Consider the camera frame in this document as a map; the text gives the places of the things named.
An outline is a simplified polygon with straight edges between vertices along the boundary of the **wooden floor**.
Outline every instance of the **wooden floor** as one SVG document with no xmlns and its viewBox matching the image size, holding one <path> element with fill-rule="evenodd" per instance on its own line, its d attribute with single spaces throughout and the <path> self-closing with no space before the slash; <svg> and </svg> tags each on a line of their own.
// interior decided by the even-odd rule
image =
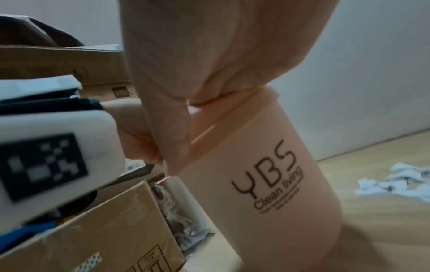
<svg viewBox="0 0 430 272">
<path fill-rule="evenodd" d="M 430 272 L 430 203 L 353 193 L 358 179 L 382 180 L 397 162 L 430 166 L 430 131 L 319 162 L 342 203 L 344 226 L 332 252 L 309 272 Z M 182 271 L 248 270 L 218 233 Z"/>
</svg>

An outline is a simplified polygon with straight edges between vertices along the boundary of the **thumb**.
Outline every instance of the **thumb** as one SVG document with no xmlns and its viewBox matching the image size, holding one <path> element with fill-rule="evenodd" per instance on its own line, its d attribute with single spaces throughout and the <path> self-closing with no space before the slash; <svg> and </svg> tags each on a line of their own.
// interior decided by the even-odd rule
<svg viewBox="0 0 430 272">
<path fill-rule="evenodd" d="M 164 91 L 144 92 L 142 105 L 155 143 L 164 158 L 165 172 L 178 174 L 190 150 L 187 101 Z"/>
</svg>

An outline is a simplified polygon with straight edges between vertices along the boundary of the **pink cylindrical canister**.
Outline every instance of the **pink cylindrical canister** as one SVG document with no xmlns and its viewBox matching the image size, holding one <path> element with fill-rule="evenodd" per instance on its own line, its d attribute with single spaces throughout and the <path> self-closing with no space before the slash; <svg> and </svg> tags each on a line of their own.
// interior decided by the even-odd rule
<svg viewBox="0 0 430 272">
<path fill-rule="evenodd" d="M 252 271 L 300 271 L 335 244 L 342 211 L 270 88 L 192 115 L 179 177 Z"/>
</svg>

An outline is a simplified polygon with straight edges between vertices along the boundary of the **ybs logo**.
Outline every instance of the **ybs logo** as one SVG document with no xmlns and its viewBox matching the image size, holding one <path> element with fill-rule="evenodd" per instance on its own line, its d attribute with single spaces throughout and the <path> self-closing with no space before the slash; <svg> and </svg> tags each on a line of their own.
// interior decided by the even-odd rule
<svg viewBox="0 0 430 272">
<path fill-rule="evenodd" d="M 294 167 L 296 164 L 296 156 L 292 151 L 286 150 L 286 148 L 283 146 L 284 140 L 281 140 L 275 147 L 274 150 L 274 157 L 276 158 L 275 161 L 271 157 L 264 157 L 261 160 L 259 160 L 255 165 L 254 168 L 257 171 L 258 175 L 264 180 L 264 182 L 269 186 L 269 188 L 273 188 L 276 186 L 281 180 L 282 180 L 282 173 L 287 173 Z M 279 162 L 282 161 L 287 164 L 286 168 L 279 168 L 276 165 L 279 164 Z M 239 188 L 237 184 L 232 181 L 232 184 L 234 188 L 243 194 L 250 194 L 254 199 L 257 199 L 257 195 L 254 192 L 255 189 L 255 178 L 254 176 L 249 172 L 246 171 L 246 175 L 251 183 L 250 187 L 246 190 Z"/>
</svg>

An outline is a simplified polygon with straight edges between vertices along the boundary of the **container lid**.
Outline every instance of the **container lid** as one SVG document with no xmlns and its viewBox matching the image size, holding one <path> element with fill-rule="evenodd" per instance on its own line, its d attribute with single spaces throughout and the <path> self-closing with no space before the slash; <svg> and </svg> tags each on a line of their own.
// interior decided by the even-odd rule
<svg viewBox="0 0 430 272">
<path fill-rule="evenodd" d="M 227 95 L 203 106 L 189 107 L 191 152 L 187 167 L 243 130 L 278 97 L 272 88 L 260 87 Z"/>
</svg>

